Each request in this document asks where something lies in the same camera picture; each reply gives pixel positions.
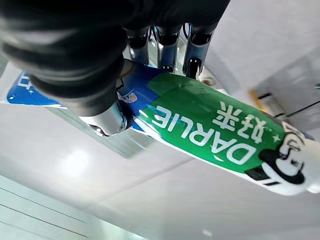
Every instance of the blue label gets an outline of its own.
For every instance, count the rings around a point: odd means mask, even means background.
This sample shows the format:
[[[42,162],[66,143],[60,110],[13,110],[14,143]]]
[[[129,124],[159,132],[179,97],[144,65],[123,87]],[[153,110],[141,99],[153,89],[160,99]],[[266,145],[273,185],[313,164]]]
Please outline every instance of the blue label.
[[[149,106],[159,96],[148,83],[165,71],[134,63],[131,71],[123,78],[123,86],[118,89],[118,98],[128,104],[134,116],[140,115],[140,110]]]
[[[49,106],[60,105],[59,102],[47,98],[39,93],[31,84],[29,74],[22,73],[12,85],[7,94],[7,101],[10,104],[24,104],[24,105],[37,105]]]

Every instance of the darlie toothpaste tube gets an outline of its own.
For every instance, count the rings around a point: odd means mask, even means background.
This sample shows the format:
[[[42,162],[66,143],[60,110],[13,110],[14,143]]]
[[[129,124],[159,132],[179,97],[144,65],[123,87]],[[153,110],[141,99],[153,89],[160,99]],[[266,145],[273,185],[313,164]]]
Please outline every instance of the darlie toothpaste tube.
[[[130,61],[118,89],[133,128],[272,192],[320,192],[320,144],[199,81]]]

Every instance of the toothpaste tube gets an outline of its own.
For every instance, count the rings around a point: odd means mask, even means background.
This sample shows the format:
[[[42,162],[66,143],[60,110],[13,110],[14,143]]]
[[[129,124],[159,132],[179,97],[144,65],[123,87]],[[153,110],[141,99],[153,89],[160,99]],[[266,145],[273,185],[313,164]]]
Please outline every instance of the toothpaste tube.
[[[194,79],[125,62],[118,97],[134,128],[281,195],[320,192],[320,144]]]

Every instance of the green label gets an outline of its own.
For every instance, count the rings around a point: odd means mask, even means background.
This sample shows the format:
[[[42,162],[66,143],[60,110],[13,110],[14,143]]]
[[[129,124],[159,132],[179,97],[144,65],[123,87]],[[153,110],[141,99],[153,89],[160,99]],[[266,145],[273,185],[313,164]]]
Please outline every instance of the green label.
[[[148,87],[160,97],[139,117],[168,143],[223,168],[245,173],[262,164],[285,135],[265,113],[184,76],[161,74]]]

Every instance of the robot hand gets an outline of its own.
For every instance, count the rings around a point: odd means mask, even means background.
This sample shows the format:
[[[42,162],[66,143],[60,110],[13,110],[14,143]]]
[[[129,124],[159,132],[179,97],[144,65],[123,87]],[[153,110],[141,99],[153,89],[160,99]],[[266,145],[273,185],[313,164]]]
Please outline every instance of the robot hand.
[[[190,23],[183,72],[201,72],[212,33],[229,0],[0,2],[0,36],[10,61],[33,86],[59,101],[104,136],[130,127],[116,80],[125,47],[148,64],[148,31],[156,29],[158,68],[175,69],[182,24]]]

